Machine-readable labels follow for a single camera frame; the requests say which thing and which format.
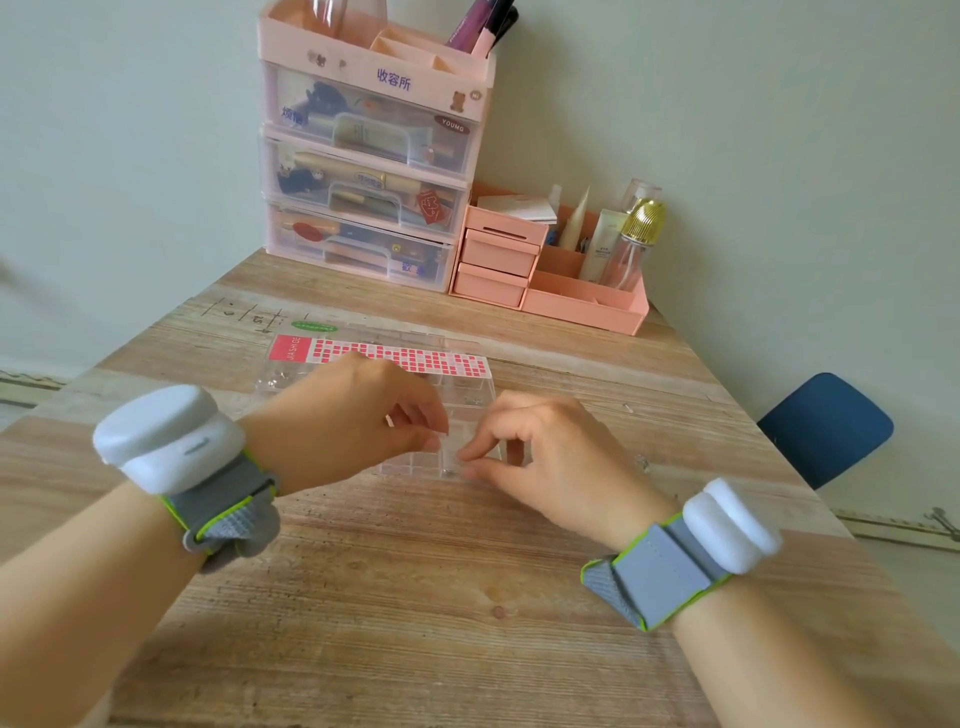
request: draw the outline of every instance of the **gray wrist strap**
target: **gray wrist strap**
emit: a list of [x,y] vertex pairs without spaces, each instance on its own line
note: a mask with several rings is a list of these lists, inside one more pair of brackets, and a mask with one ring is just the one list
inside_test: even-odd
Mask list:
[[655,629],[688,603],[730,578],[678,514],[654,523],[619,556],[591,561],[581,581],[630,624]]
[[257,555],[276,538],[275,495],[274,476],[241,452],[200,485],[163,502],[186,531],[183,547],[208,554],[201,572],[210,573],[238,556]]

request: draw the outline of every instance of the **wooden table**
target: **wooden table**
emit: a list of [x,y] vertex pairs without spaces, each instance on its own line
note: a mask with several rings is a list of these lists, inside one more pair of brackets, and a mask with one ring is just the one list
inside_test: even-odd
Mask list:
[[[960,725],[960,662],[656,312],[629,338],[257,253],[0,435],[0,557],[117,481],[89,444],[110,409],[195,382],[246,411],[272,332],[305,317],[475,340],[498,389],[580,398],[663,490],[723,475],[783,529],[775,598],[903,725]],[[715,724],[669,629],[642,636],[580,586],[602,549],[492,489],[361,475],[280,508],[266,554],[170,611],[114,720]]]

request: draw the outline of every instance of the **small pink drawer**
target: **small pink drawer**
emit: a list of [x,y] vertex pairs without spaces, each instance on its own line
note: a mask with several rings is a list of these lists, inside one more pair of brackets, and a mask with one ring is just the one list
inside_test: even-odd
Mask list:
[[503,235],[536,246],[543,245],[546,234],[550,230],[544,223],[532,223],[529,220],[521,220],[518,217],[510,217],[510,215],[490,212],[488,209],[474,206],[467,207],[464,227],[469,230]]
[[508,308],[519,308],[526,288],[526,278],[510,276],[469,263],[457,266],[457,279],[453,281],[453,293],[458,296]]
[[470,265],[529,278],[539,254],[539,245],[489,232],[467,230],[460,259]]

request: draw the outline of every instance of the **gold bottle cap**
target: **gold bottle cap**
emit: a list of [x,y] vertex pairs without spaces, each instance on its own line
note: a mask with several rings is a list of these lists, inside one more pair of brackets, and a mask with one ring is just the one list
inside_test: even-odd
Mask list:
[[638,243],[653,245],[663,228],[666,206],[657,200],[637,200],[620,229],[620,234]]

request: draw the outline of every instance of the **white wall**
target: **white wall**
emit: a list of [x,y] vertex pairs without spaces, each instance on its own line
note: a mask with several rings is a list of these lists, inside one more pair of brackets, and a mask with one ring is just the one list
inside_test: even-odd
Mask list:
[[[260,244],[259,3],[4,9],[0,244],[49,310],[0,300],[0,355],[89,365]],[[448,33],[467,4],[391,10]],[[517,5],[481,179],[660,183],[651,298],[748,412],[835,372],[897,432],[827,498],[960,520],[960,4]]]

